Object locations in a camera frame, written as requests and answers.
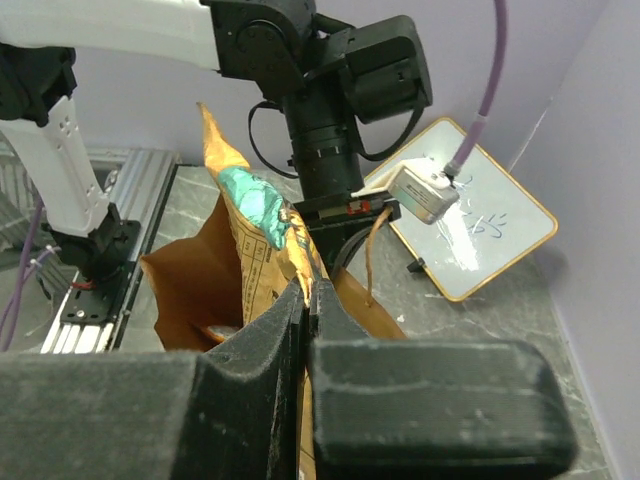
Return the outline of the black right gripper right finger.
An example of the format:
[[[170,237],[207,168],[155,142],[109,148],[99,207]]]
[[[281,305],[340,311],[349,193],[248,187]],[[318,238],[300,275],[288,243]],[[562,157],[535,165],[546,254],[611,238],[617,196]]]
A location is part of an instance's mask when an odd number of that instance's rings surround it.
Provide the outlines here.
[[[311,297],[320,479],[552,479],[578,440],[554,372],[514,340],[371,336],[332,284]]]

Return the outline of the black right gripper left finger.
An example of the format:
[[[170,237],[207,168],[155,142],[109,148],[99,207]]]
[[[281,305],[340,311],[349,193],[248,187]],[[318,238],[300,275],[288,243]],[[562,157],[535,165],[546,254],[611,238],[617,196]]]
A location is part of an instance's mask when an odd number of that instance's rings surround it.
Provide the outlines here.
[[[5,354],[5,479],[294,479],[297,282],[205,352]]]

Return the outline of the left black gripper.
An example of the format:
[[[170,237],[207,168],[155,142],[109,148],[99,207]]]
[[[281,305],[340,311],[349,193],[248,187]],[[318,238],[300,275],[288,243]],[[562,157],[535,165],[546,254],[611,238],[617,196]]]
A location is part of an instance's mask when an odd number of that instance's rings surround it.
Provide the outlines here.
[[[294,204],[330,275],[345,268],[376,219],[391,209],[389,221],[401,217],[400,204],[388,193],[352,198],[346,194],[329,195]]]

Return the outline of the large gold brown snack bag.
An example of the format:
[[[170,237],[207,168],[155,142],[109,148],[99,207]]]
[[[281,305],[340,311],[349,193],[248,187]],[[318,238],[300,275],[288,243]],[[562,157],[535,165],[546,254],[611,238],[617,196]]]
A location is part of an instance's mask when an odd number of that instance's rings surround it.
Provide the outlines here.
[[[314,284],[328,274],[301,215],[227,142],[207,106],[198,108],[205,166],[227,209],[240,260],[243,322],[268,310],[293,279],[309,306]]]

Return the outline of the red brown paper bag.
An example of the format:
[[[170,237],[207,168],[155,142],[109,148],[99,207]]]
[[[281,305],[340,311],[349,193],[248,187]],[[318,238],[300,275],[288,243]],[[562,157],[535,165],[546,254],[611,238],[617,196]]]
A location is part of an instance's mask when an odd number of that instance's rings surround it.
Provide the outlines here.
[[[176,240],[141,259],[158,308],[155,331],[166,350],[206,351],[222,343],[217,327],[243,322],[240,260],[220,197],[193,237]],[[402,339],[392,316],[345,268],[314,284],[309,307],[321,336],[349,328],[374,338]]]

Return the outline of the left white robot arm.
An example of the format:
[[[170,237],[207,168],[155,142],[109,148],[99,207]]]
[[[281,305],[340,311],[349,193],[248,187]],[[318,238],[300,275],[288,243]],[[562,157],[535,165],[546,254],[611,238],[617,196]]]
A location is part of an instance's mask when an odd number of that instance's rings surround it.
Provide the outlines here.
[[[75,106],[128,138],[187,126],[185,101],[214,72],[255,85],[281,112],[297,208],[326,261],[367,221],[348,213],[363,186],[360,124],[433,102],[413,20],[356,27],[312,1],[5,1],[1,132],[46,206],[64,262],[94,281],[128,261],[135,230],[97,184]]]

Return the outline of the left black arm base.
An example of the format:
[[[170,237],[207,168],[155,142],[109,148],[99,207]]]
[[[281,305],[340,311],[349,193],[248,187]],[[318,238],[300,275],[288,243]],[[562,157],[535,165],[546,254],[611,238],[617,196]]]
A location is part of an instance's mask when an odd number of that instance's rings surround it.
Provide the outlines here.
[[[82,326],[103,326],[114,319],[123,304],[127,281],[133,272],[130,259],[141,224],[123,220],[111,203],[101,225],[86,238],[74,237],[45,226],[63,264],[78,269],[62,309],[61,320]]]

